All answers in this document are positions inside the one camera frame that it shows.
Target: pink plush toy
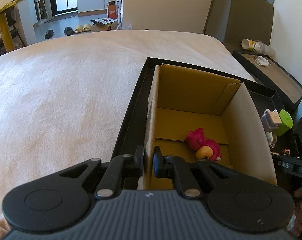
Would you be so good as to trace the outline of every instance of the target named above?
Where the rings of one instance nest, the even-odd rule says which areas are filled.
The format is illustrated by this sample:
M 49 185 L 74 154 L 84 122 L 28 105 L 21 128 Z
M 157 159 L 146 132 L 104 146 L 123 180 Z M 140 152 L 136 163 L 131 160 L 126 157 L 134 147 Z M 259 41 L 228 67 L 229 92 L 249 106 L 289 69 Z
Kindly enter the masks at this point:
M 197 159 L 205 158 L 215 162 L 222 158 L 219 145 L 213 139 L 206 139 L 202 128 L 190 131 L 184 141 L 188 142 L 191 150 L 197 151 Z

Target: green toy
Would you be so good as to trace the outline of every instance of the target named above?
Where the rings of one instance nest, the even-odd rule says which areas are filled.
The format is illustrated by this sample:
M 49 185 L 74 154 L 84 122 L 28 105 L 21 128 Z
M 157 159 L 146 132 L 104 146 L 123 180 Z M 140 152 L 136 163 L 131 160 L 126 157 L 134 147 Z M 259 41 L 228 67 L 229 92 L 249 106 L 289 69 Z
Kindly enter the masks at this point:
M 281 109 L 279 113 L 280 119 L 282 121 L 282 124 L 279 126 L 279 128 L 274 132 L 274 134 L 281 136 L 283 135 L 286 131 L 292 128 L 293 126 L 293 120 L 290 116 L 290 114 L 286 111 Z

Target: cardboard panel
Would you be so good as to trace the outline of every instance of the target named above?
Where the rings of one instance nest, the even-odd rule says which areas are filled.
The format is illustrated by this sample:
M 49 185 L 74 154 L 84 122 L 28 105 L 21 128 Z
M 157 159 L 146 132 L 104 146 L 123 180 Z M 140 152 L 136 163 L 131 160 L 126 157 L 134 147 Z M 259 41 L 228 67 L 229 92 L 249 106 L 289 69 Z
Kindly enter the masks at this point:
M 228 144 L 220 116 L 157 108 L 155 137 L 184 141 L 190 131 L 202 127 L 205 137 Z
M 211 114 L 221 115 L 224 109 L 226 109 L 227 105 L 230 103 L 235 93 L 237 92 L 240 85 L 241 83 L 228 84 L 226 86 L 226 89 L 224 90 L 224 92 L 216 102 L 214 108 L 212 109 Z
M 153 163 L 155 115 L 158 101 L 159 67 L 155 68 L 149 96 L 148 115 L 145 131 L 145 154 L 143 157 L 143 176 L 139 179 L 137 189 L 149 189 L 151 185 L 151 173 Z
M 154 176 L 154 171 L 152 171 L 150 189 L 173 189 L 172 180 L 167 178 L 157 179 Z
M 160 146 L 162 155 L 175 155 L 184 158 L 187 163 L 195 163 L 195 152 L 186 142 L 155 139 L 155 146 Z
M 240 80 L 201 70 L 162 64 L 158 107 L 210 114 L 228 84 Z
M 222 154 L 222 158 L 217 163 L 233 169 L 232 163 L 230 162 L 230 158 L 229 158 L 228 145 L 219 144 L 219 148 L 220 148 L 220 153 Z
M 222 114 L 233 168 L 277 185 L 270 149 L 251 96 L 242 83 Z

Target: white blanket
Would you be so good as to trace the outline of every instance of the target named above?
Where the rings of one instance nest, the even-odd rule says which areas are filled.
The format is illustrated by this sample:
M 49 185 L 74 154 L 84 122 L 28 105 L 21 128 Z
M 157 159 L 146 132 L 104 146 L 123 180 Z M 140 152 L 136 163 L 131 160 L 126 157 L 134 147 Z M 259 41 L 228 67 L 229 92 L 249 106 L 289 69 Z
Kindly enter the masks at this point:
M 0 57 L 0 213 L 12 188 L 92 157 L 110 160 L 147 57 L 251 79 L 216 39 L 106 31 L 52 39 Z

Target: toy face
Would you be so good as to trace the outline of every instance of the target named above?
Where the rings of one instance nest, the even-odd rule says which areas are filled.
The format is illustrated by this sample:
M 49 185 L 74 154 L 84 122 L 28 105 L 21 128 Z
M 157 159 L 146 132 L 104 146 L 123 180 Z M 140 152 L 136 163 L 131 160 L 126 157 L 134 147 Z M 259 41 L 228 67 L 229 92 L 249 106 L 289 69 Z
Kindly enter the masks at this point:
M 195 154 L 195 158 L 198 159 L 209 159 L 213 155 L 213 150 L 210 146 L 203 146 Z

